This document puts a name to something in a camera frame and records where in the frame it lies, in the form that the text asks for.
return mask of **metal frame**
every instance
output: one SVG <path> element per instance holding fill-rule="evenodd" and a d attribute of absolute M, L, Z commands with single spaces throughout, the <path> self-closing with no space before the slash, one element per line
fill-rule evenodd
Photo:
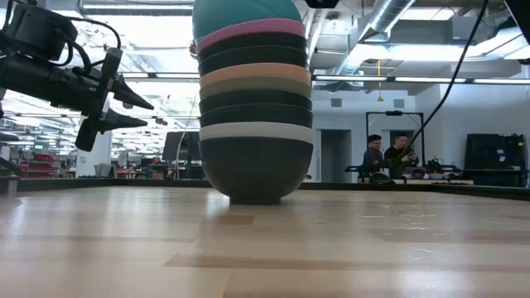
<path fill-rule="evenodd" d="M 366 125 L 366 149 L 368 150 L 368 139 L 370 136 L 369 117 L 370 115 L 385 115 L 389 117 L 401 117 L 403 115 L 417 115 L 420 117 L 420 125 L 423 126 L 423 113 L 416 112 L 401 112 L 401 111 L 387 111 L 387 112 L 366 112 L 365 125 Z M 425 166 L 425 136 L 421 135 L 422 140 L 422 165 Z"/>

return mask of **door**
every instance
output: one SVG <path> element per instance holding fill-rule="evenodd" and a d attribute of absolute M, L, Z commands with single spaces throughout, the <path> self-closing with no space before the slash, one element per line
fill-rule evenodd
<path fill-rule="evenodd" d="M 351 131 L 322 130 L 320 135 L 320 177 L 322 183 L 351 183 Z"/>

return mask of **man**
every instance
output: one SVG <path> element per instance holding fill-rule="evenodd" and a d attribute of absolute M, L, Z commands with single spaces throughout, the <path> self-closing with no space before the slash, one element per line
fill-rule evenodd
<path fill-rule="evenodd" d="M 410 148 L 405 153 L 403 151 L 407 147 L 408 137 L 406 133 L 398 133 L 394 139 L 394 146 L 388 148 L 384 152 L 385 164 L 388 167 L 390 178 L 401 179 L 403 176 L 403 169 L 407 166 L 416 164 L 417 156 Z"/>
<path fill-rule="evenodd" d="M 363 169 L 364 172 L 373 174 L 384 168 L 383 153 L 381 153 L 381 136 L 371 135 L 368 137 L 369 147 L 364 153 Z"/>

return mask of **black shirt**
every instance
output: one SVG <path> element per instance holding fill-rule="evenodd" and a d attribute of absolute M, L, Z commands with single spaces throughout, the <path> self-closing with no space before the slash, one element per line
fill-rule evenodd
<path fill-rule="evenodd" d="M 407 149 L 405 154 L 402 155 L 403 150 L 404 149 L 396 149 L 395 147 L 390 147 L 384 152 L 384 161 L 385 165 L 388 167 L 388 174 L 390 174 L 390 178 L 401 179 L 405 166 L 411 165 L 410 162 L 403 162 L 401 161 L 401 159 L 410 152 L 412 152 L 412 150 L 409 148 Z"/>
<path fill-rule="evenodd" d="M 383 153 L 369 147 L 363 156 L 363 168 L 370 174 L 379 172 L 384 168 Z"/>

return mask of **black hose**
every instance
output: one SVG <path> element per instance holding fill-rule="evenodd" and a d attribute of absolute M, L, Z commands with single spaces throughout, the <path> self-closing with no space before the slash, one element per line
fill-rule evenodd
<path fill-rule="evenodd" d="M 455 73 L 453 74 L 452 78 L 450 79 L 450 83 L 447 85 L 446 93 L 444 94 L 443 99 L 440 101 L 440 103 L 436 106 L 434 111 L 432 111 L 431 115 L 427 118 L 427 120 L 423 123 L 423 125 L 420 127 L 420 129 L 414 134 L 414 137 L 412 137 L 412 140 L 408 143 L 407 148 L 403 150 L 403 152 L 399 155 L 397 158 L 398 161 L 400 161 L 406 154 L 406 152 L 411 148 L 411 145 L 416 141 L 417 137 L 420 135 L 420 133 L 423 133 L 425 130 L 425 127 L 429 122 L 432 120 L 432 118 L 438 113 L 441 106 L 444 104 L 444 102 L 449 97 L 449 93 L 453 89 L 453 85 L 455 84 L 456 77 L 458 77 L 458 73 L 460 72 L 460 68 L 462 68 L 462 64 L 465 60 L 465 55 L 467 54 L 467 50 L 470 48 L 471 43 L 473 42 L 473 38 L 475 38 L 475 33 L 479 29 L 480 23 L 482 22 L 482 18 L 484 17 L 484 14 L 486 13 L 486 9 L 488 8 L 488 2 L 489 0 L 484 0 L 484 4 L 482 4 L 482 8 L 480 9 L 479 16 L 477 17 L 477 22 L 473 26 L 473 30 L 471 31 L 470 38 L 465 43 L 464 49 L 462 51 L 462 55 L 460 56 L 460 59 L 458 60 L 458 64 L 455 68 Z"/>

